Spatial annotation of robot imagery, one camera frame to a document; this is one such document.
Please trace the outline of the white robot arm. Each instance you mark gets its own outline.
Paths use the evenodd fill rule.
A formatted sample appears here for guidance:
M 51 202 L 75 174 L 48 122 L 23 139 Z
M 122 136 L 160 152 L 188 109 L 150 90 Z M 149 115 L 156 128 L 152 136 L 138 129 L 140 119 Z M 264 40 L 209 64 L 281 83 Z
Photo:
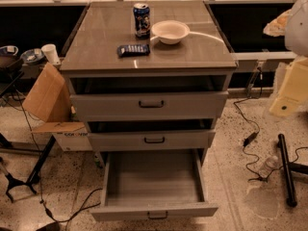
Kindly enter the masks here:
M 290 116 L 308 99 L 308 0 L 297 0 L 286 25 L 285 46 L 297 57 L 286 67 L 276 97 L 269 107 L 273 116 Z

